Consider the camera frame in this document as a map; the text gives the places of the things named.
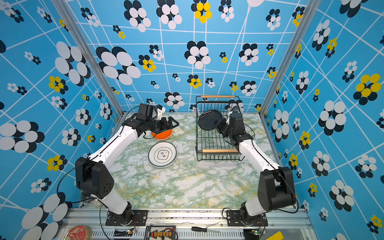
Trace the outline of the orange plate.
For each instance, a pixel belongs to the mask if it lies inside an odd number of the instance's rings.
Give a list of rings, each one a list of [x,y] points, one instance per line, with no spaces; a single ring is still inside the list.
[[[173,134],[173,130],[167,130],[167,131],[159,133],[159,134],[155,134],[155,133],[151,132],[151,134],[157,140],[166,140],[166,139],[171,137],[171,135]]]

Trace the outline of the black wire dish rack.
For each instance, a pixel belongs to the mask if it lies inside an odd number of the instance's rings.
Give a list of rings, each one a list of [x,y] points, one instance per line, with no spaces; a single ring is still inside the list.
[[[242,161],[243,155],[230,140],[230,114],[241,113],[238,96],[196,97],[196,155],[202,161]]]

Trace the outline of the black plate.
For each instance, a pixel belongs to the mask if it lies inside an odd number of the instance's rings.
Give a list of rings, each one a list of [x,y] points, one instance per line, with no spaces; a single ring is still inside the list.
[[[204,131],[212,131],[222,118],[223,115],[218,110],[208,110],[198,117],[198,126]]]

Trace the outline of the white plate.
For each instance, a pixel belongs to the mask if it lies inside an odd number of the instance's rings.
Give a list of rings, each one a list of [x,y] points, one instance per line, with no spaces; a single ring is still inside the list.
[[[169,142],[159,142],[151,147],[148,153],[149,163],[158,169],[172,165],[177,158],[176,147]]]

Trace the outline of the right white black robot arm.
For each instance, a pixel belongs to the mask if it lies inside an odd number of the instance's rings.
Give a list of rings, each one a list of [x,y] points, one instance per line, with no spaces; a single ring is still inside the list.
[[[228,119],[221,117],[214,127],[223,137],[229,138],[236,148],[259,173],[257,196],[244,202],[240,208],[242,220],[249,225],[265,213],[294,206],[297,202],[292,170],[272,161],[245,130],[243,115],[231,113]]]

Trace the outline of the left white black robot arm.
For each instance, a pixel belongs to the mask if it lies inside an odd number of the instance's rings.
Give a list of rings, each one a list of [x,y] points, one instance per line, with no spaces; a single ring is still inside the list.
[[[75,164],[76,186],[101,202],[112,217],[123,222],[133,218],[132,205],[114,187],[110,168],[117,157],[133,141],[147,131],[160,134],[179,126],[172,117],[163,117],[165,108],[140,104],[138,112],[126,118],[117,133],[95,153],[79,158]]]

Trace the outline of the black screwdriver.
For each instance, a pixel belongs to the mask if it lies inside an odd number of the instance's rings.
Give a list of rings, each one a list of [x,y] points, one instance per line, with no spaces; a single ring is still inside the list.
[[[194,231],[194,232],[203,232],[203,233],[207,233],[207,232],[218,232],[216,230],[209,230],[207,228],[201,228],[201,227],[191,227],[191,230]]]

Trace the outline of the black terminal block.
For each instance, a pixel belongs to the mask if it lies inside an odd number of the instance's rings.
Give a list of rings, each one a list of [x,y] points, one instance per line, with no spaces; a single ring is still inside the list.
[[[178,240],[176,226],[147,226],[144,240]]]

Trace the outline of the yellow paper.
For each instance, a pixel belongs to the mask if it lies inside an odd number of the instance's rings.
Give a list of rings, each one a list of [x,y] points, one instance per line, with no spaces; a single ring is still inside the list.
[[[268,237],[266,240],[284,240],[284,235],[281,231],[278,231],[275,234]]]

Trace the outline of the small circuit board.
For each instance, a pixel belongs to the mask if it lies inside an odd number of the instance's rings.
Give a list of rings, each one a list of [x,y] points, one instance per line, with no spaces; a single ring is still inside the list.
[[[114,238],[117,237],[132,237],[133,236],[132,230],[123,230],[123,229],[115,229],[114,231]]]

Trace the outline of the red round tin lid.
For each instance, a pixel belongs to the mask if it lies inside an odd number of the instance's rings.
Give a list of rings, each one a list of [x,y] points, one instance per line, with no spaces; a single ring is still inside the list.
[[[64,240],[91,240],[92,230],[85,225],[75,226],[65,235]]]

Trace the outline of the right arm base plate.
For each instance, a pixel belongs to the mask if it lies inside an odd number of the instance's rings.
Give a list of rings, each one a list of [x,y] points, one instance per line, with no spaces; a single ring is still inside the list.
[[[269,225],[266,216],[249,216],[242,210],[226,210],[224,217],[227,219],[229,227],[267,227]]]

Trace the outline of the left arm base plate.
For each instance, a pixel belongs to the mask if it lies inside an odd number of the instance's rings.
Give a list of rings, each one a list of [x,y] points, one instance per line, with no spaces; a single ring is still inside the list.
[[[117,215],[108,211],[106,226],[145,226],[148,212],[148,210],[130,210]]]

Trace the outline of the aluminium frame rail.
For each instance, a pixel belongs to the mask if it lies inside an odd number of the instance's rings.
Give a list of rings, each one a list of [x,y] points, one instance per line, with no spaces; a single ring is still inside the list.
[[[221,209],[148,209],[145,226],[106,226],[107,211],[96,208],[70,210],[60,228],[57,239],[63,240],[67,232],[75,226],[85,225],[92,230],[92,240],[115,240],[115,229],[133,230],[132,237],[124,240],[143,240],[147,226],[176,226],[179,240],[243,240],[244,231],[260,231],[258,238],[266,240],[281,231],[285,240],[316,240],[313,225],[307,212],[296,214],[275,211],[267,214],[267,227],[229,227]],[[191,227],[207,228],[216,232],[194,232]]]

